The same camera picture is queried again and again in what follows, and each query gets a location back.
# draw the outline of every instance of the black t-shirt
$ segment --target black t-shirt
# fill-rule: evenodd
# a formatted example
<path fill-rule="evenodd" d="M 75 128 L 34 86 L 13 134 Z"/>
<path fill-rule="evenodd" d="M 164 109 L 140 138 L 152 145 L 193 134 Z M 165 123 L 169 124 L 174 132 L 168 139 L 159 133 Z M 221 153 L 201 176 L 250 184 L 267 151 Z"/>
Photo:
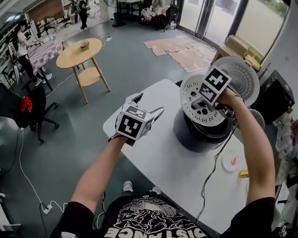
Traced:
<path fill-rule="evenodd" d="M 262 198 L 248 204 L 220 237 L 269 237 L 274 203 L 274 198 Z M 119 197 L 109 206 L 101 229 L 92 230 L 93 220 L 94 214 L 87 207 L 70 202 L 50 238 L 60 238 L 62 232 L 75 234 L 77 238 L 210 237 L 163 196 Z"/>
<path fill-rule="evenodd" d="M 82 6 L 86 6 L 86 3 L 85 3 L 85 1 L 80 1 L 80 3 L 79 3 L 79 8 L 80 8 L 80 15 L 87 15 L 87 9 L 85 9 L 85 8 L 82 8 Z"/>

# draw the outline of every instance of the sneaker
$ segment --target sneaker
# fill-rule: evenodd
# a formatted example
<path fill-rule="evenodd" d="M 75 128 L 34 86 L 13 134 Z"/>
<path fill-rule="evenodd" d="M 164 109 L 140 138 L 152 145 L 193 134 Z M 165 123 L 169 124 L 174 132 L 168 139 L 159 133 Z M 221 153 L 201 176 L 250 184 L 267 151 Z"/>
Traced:
<path fill-rule="evenodd" d="M 130 181 L 126 181 L 124 184 L 123 184 L 123 192 L 125 191 L 131 191 L 133 192 L 133 188 L 132 188 L 132 182 Z"/>
<path fill-rule="evenodd" d="M 35 83 L 35 86 L 37 87 L 42 82 L 41 79 L 37 79 L 37 82 Z"/>
<path fill-rule="evenodd" d="M 47 80 L 50 80 L 50 79 L 52 78 L 52 76 L 53 76 L 53 74 L 52 74 L 52 73 L 50 73 L 50 74 L 47 74 L 47 75 L 46 75 L 46 78 L 47 78 Z"/>
<path fill-rule="evenodd" d="M 154 186 L 154 187 L 152 188 L 152 190 L 149 190 L 149 192 L 156 192 L 157 195 L 159 195 L 159 194 L 162 193 L 162 191 L 161 191 L 158 187 L 156 187 L 156 186 Z"/>

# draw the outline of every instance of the red bag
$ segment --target red bag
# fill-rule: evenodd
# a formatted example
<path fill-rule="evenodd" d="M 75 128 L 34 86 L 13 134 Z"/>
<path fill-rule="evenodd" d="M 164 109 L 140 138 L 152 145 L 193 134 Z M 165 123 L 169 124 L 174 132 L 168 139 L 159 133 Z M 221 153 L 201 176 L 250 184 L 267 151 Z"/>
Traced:
<path fill-rule="evenodd" d="M 28 112 L 30 113 L 32 111 L 32 102 L 29 99 L 29 97 L 24 97 L 21 103 L 21 112 Z"/>

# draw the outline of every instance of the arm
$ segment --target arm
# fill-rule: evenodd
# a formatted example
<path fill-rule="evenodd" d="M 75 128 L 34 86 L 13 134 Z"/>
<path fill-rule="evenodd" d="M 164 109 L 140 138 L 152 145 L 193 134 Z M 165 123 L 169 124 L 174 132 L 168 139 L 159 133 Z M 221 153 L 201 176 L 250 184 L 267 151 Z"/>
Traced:
<path fill-rule="evenodd" d="M 30 46 L 35 46 L 35 45 L 37 45 L 36 42 L 29 43 L 27 40 L 24 40 L 24 41 L 23 41 L 23 44 L 24 44 L 26 47 L 30 47 Z"/>
<path fill-rule="evenodd" d="M 24 35 L 24 33 L 18 33 L 18 38 L 19 38 L 19 42 L 23 43 L 26 47 L 30 47 L 30 46 L 34 46 L 36 45 L 37 43 L 29 43 L 27 40 L 26 40 L 26 36 Z"/>
<path fill-rule="evenodd" d="M 84 8 L 84 9 L 87 9 L 87 10 L 88 10 L 88 7 L 86 7 L 86 6 L 85 6 L 85 4 L 83 4 L 83 5 L 82 5 L 82 8 Z"/>
<path fill-rule="evenodd" d="M 226 89 L 218 101 L 233 108 L 243 137 L 250 180 L 246 204 L 260 198 L 275 197 L 273 152 L 263 129 L 232 90 Z"/>
<path fill-rule="evenodd" d="M 108 143 L 96 161 L 80 178 L 70 201 L 81 203 L 95 213 L 126 140 L 126 137 L 121 136 Z"/>

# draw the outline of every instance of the checkered tablecloth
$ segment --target checkered tablecloth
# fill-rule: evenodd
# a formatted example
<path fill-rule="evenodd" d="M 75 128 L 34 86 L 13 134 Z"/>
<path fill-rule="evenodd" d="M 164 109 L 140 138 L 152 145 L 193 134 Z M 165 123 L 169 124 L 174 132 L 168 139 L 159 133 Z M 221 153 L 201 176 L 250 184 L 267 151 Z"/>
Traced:
<path fill-rule="evenodd" d="M 28 56 L 33 68 L 33 73 L 45 65 L 50 59 L 62 53 L 66 48 L 61 37 L 55 36 L 54 40 L 49 40 L 42 46 L 31 47 L 28 50 Z"/>

